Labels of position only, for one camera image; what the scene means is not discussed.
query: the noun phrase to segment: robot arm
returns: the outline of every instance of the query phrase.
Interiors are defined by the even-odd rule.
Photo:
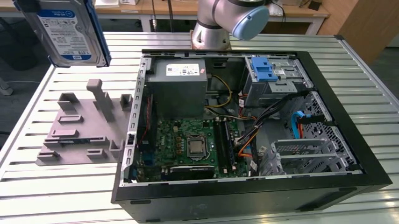
[[[250,40],[268,20],[264,0],[200,0],[190,41],[194,49],[228,49],[230,33]]]

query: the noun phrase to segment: workbench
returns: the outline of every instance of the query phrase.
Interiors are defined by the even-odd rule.
[[[153,0],[156,19],[169,19],[168,3],[162,0]],[[329,16],[326,10],[320,6],[318,11],[306,7],[282,6],[285,11],[286,22],[305,22],[309,27],[305,31],[306,35],[316,35],[324,19]],[[172,0],[173,19],[196,20],[197,4]],[[96,13],[100,19],[140,19],[142,32],[150,32],[152,3],[150,0],[140,0],[137,5],[121,5],[117,8],[97,8]],[[0,17],[22,17],[16,10],[12,0],[0,0]],[[270,15],[270,22],[280,22],[281,15]]]
[[[105,33],[110,67],[49,67],[20,120],[0,151],[1,224],[130,224],[110,192],[116,163],[38,167],[36,156],[56,117],[57,98],[85,91],[90,78],[102,80],[109,96],[133,94],[141,49],[189,49],[188,33]],[[322,211],[230,217],[189,223],[397,223],[399,102],[346,45],[333,36],[258,35],[230,38],[232,49],[308,51],[388,173],[392,185],[361,194]]]

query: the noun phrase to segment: power supply label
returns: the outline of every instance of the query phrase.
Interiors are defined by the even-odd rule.
[[[68,60],[88,60],[92,57],[85,36],[78,32],[74,12],[70,10],[40,10],[37,13],[42,28],[58,54]]]
[[[198,64],[168,64],[166,76],[198,76],[200,65]]]

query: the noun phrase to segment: cpu socket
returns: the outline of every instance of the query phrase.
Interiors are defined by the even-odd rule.
[[[206,156],[205,136],[196,134],[186,136],[186,157],[193,161],[201,160]]]

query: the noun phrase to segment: metal slotted table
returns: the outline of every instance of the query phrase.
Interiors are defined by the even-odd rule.
[[[1,224],[112,223],[132,218],[112,205],[116,163],[38,167],[42,140],[56,117],[57,98],[73,92],[92,98],[85,82],[100,78],[110,97],[133,94],[141,49],[189,49],[189,34],[105,33],[109,68],[49,68],[0,151]],[[189,221],[189,223],[397,223],[399,222],[399,102],[345,41],[332,36],[260,35],[230,41],[232,49],[308,51],[393,181],[380,191],[349,198],[330,208]]]

